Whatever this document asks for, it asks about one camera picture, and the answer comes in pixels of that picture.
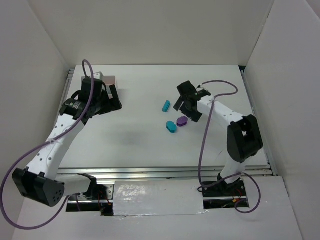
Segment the teal long lego brick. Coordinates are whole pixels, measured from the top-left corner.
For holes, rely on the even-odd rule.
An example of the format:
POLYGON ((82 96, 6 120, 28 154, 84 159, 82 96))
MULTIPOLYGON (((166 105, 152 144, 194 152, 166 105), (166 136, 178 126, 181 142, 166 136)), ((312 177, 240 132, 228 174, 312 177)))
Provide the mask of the teal long lego brick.
POLYGON ((167 113, 169 108, 170 108, 170 106, 171 106, 171 102, 169 100, 166 100, 164 105, 163 105, 163 107, 162 107, 162 111, 164 113, 167 113))

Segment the purple rounded lego brick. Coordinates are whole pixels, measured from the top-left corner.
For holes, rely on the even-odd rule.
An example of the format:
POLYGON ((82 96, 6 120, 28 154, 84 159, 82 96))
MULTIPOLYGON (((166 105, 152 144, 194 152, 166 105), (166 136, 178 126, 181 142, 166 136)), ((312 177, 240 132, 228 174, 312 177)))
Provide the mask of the purple rounded lego brick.
POLYGON ((186 116, 181 116, 176 120, 176 125, 178 127, 183 127, 188 123, 188 118, 186 116))

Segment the teal rounded lego brick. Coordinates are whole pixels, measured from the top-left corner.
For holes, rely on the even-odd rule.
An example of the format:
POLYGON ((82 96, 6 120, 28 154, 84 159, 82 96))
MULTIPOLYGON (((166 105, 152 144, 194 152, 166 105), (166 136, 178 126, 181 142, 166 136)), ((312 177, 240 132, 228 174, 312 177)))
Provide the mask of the teal rounded lego brick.
POLYGON ((170 133, 175 133, 177 131, 177 126, 173 121, 167 121, 166 122, 166 129, 170 132, 170 133))

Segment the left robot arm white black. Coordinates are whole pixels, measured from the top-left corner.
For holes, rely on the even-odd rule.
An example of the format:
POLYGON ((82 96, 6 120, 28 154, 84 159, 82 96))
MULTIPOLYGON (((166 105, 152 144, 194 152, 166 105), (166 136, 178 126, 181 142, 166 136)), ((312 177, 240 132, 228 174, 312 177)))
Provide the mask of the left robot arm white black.
POLYGON ((102 185, 87 173, 58 176, 63 158, 89 119, 120 110, 115 76, 96 72, 93 77, 81 78, 81 89, 61 106, 57 122, 49 135, 48 145, 42 147, 24 168, 16 168, 12 179, 20 194, 49 207, 56 206, 63 197, 96 196, 102 185))

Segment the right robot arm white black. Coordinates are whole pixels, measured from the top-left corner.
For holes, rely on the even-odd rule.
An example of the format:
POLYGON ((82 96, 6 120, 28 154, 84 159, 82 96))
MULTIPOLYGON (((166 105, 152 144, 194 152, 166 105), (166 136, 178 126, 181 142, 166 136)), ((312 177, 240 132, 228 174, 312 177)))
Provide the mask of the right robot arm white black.
POLYGON ((220 97, 233 96, 239 91, 231 82, 221 80, 220 83, 227 84, 234 90, 212 95, 203 84, 195 87, 190 81, 181 83, 177 87, 179 98, 173 108, 195 123, 202 116, 207 116, 198 160, 198 180, 202 190, 217 187, 221 192, 225 192, 240 180, 246 162, 263 148, 263 140, 254 115, 238 113, 218 101, 220 97), (226 162, 217 181, 205 184, 202 180, 202 162, 211 123, 218 124, 225 132, 226 162))

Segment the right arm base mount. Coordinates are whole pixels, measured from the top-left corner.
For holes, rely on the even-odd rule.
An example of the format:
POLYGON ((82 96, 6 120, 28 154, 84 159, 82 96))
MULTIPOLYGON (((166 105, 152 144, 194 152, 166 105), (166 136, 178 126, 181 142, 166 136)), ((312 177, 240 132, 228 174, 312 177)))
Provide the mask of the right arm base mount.
POLYGON ((229 209, 234 208, 238 203, 238 208, 248 208, 247 192, 242 179, 226 186, 219 183, 210 188, 198 187, 197 191, 202 194, 203 208, 209 209, 229 209))

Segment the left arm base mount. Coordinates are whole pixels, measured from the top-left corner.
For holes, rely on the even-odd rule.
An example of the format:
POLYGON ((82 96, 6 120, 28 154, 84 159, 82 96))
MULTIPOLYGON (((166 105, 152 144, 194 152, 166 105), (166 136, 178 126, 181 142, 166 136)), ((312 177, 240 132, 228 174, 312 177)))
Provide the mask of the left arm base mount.
POLYGON ((99 184, 98 190, 92 197, 84 194, 71 196, 66 204, 67 213, 94 212, 100 216, 112 217, 114 215, 114 184, 99 184))

